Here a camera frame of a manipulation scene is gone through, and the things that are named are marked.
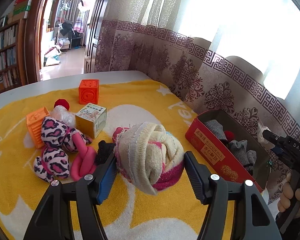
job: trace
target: crumpled clear plastic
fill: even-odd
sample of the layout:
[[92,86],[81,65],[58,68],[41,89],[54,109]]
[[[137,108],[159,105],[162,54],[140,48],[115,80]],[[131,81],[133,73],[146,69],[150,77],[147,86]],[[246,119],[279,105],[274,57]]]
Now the crumpled clear plastic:
[[257,138],[258,138],[258,142],[267,150],[271,150],[272,148],[274,148],[274,144],[272,144],[271,142],[269,142],[267,139],[264,139],[262,136],[262,132],[264,130],[269,130],[270,129],[266,126],[264,126],[261,122],[258,123],[258,133],[257,133]]
[[72,128],[76,127],[75,113],[69,112],[64,106],[56,106],[50,115]]

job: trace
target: human hand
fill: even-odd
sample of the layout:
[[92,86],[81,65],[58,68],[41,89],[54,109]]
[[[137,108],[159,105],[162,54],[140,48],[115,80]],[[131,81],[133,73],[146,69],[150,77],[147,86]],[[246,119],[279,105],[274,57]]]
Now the human hand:
[[[287,174],[287,182],[283,185],[283,190],[280,196],[280,200],[278,202],[278,210],[283,213],[287,208],[290,207],[290,199],[293,198],[293,190],[290,186],[291,173]],[[295,196],[297,200],[300,200],[300,188],[298,188],[295,192]],[[300,209],[294,218],[300,217]]]

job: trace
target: orange block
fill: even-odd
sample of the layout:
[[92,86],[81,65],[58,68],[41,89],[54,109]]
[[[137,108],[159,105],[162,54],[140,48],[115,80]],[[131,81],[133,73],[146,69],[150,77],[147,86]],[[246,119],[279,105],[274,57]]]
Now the orange block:
[[40,108],[26,115],[27,128],[37,149],[40,149],[42,146],[44,146],[44,143],[41,139],[41,126],[43,119],[49,115],[49,111],[46,107]]
[[79,85],[79,104],[97,104],[99,101],[99,80],[82,79]]

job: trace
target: floor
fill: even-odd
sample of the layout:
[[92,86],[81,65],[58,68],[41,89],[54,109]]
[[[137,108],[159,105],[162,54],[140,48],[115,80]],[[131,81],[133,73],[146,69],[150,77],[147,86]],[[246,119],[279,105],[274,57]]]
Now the floor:
[[40,70],[41,81],[83,74],[85,47],[64,52],[66,53],[58,57],[59,65],[46,66]]

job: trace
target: yellow blanket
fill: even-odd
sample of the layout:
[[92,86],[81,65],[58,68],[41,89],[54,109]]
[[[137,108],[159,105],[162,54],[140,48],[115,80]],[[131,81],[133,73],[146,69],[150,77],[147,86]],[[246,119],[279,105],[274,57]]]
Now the yellow blanket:
[[[9,239],[23,239],[49,186],[33,172],[33,161],[40,152],[31,142],[25,116],[43,106],[51,111],[58,98],[65,98],[72,112],[83,107],[78,103],[78,89],[70,89],[26,98],[0,109],[0,226]],[[199,163],[207,165],[185,138],[196,114],[161,83],[146,80],[102,85],[99,105],[107,108],[107,122],[93,141],[95,149],[100,140],[111,142],[116,127],[149,121],[161,123],[179,139],[185,151],[191,150]],[[75,154],[69,157],[72,161]],[[97,208],[109,239],[193,240],[207,210],[196,200],[185,171],[175,186],[157,196],[144,194],[118,174],[109,198]],[[234,203],[229,203],[223,239],[230,238],[233,208]],[[82,239],[75,203],[71,210],[75,237]]]

